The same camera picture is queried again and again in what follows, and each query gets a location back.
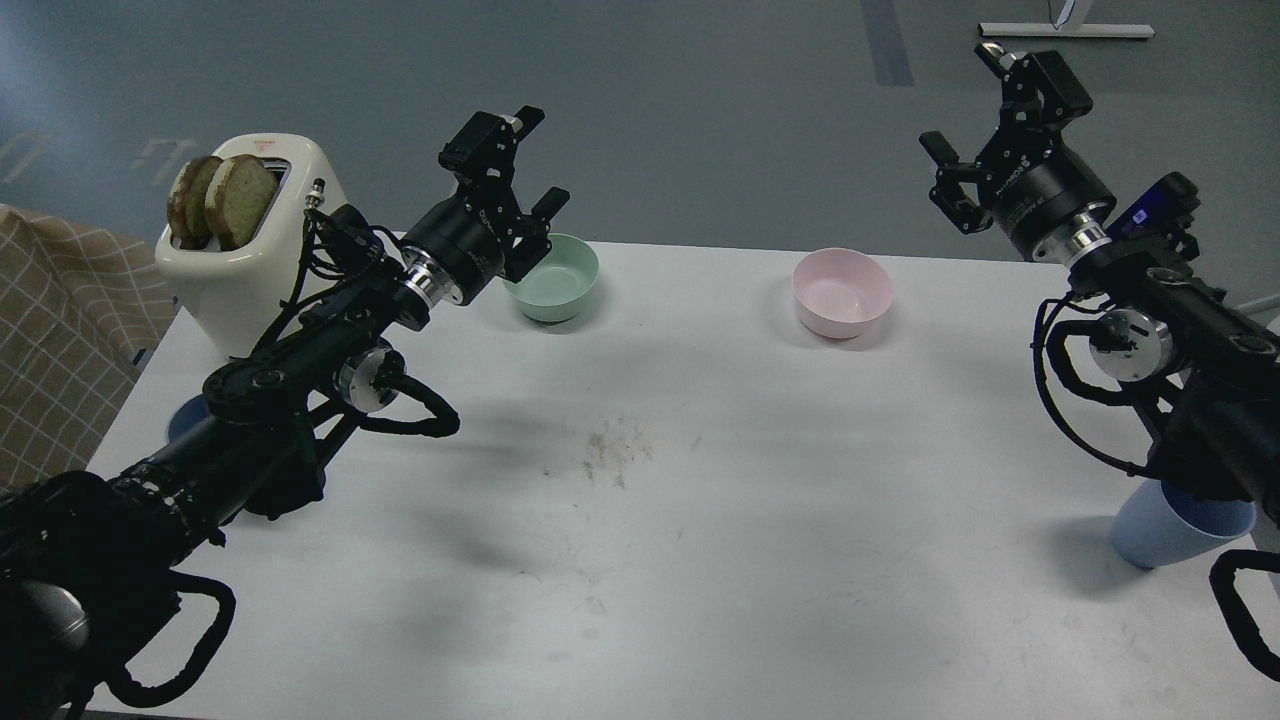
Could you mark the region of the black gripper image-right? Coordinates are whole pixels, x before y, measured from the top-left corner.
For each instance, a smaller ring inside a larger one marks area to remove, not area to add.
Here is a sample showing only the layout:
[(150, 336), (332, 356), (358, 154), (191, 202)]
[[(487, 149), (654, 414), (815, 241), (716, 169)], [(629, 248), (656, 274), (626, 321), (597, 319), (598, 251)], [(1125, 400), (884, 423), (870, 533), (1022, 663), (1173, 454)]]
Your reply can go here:
[(1028, 261), (1053, 232), (1085, 213), (1105, 219), (1116, 199), (1062, 140), (1062, 131), (1094, 104), (1056, 51), (1014, 53), (995, 41), (975, 46), (998, 79), (998, 124), (972, 161), (940, 131), (919, 135), (937, 167), (931, 201), (964, 234), (997, 225)]

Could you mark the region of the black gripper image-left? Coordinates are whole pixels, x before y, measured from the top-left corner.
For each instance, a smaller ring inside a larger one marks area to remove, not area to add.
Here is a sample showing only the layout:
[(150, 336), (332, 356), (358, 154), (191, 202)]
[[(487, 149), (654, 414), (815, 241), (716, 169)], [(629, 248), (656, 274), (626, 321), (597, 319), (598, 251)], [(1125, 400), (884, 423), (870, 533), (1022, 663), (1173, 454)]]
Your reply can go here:
[(476, 111), (440, 150), (454, 191), (403, 236), (404, 283), (426, 307), (468, 305), (497, 277), (520, 282), (550, 251), (550, 223), (571, 192), (550, 187), (524, 211), (513, 191), (518, 146), (544, 119), (530, 105)]

